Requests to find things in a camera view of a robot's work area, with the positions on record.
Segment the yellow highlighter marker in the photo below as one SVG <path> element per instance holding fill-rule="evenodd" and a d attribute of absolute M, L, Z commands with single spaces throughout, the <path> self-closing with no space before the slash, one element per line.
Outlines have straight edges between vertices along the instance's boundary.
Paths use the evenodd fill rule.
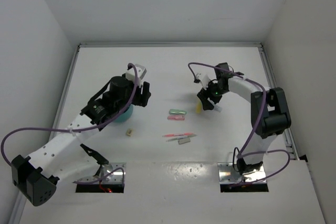
<path fill-rule="evenodd" d="M 198 103 L 196 105 L 195 113 L 200 114 L 202 112 L 202 110 L 203 110 L 202 103 L 200 101 L 198 101 Z"/>

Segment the light blue highlighter marker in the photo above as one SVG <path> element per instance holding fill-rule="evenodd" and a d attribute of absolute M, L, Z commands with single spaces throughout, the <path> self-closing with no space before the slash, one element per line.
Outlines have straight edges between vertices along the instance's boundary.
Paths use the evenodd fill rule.
<path fill-rule="evenodd" d="M 221 111 L 222 111 L 222 108 L 221 108 L 220 106 L 215 105 L 215 106 L 214 106 L 214 110 L 215 110 L 215 111 L 218 111 L 218 112 L 221 112 Z"/>

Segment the teal round organizer container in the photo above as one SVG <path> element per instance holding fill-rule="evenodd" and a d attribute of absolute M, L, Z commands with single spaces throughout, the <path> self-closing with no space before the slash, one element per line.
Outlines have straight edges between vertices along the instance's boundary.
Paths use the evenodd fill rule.
<path fill-rule="evenodd" d="M 121 114 L 118 118 L 114 120 L 114 123 L 126 122 L 132 116 L 132 113 L 133 113 L 133 105 L 131 104 L 123 114 Z"/>

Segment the green highlighter marker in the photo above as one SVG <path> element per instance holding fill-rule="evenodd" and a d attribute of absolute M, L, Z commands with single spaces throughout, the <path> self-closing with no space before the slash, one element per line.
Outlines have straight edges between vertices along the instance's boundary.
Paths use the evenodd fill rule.
<path fill-rule="evenodd" d="M 179 110 L 179 109 L 170 109 L 169 115 L 186 115 L 187 112 L 185 110 Z"/>

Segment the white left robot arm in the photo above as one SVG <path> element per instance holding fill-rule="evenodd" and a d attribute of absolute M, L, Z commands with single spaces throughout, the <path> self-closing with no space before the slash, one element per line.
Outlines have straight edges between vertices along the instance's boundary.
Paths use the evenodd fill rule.
<path fill-rule="evenodd" d="M 150 84 L 131 74 L 112 77 L 65 129 L 47 144 L 26 157 L 17 155 L 11 162 L 12 181 L 30 203 L 37 207 L 56 192 L 61 180 L 56 173 L 61 161 L 77 146 L 82 147 L 100 166 L 109 162 L 84 145 L 109 123 L 126 114 L 132 105 L 145 107 L 151 97 Z"/>

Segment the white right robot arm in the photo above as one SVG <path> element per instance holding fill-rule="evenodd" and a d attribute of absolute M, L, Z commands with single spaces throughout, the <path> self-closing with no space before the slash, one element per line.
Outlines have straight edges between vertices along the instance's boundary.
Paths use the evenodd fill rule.
<path fill-rule="evenodd" d="M 242 72 L 230 70 L 228 63 L 213 67 L 215 78 L 195 73 L 194 82 L 202 85 L 197 97 L 204 111 L 212 111 L 223 95 L 234 93 L 250 104 L 252 126 L 246 142 L 235 155 L 235 168 L 241 175 L 259 170 L 271 143 L 291 126 L 291 116 L 282 88 L 265 88 Z"/>

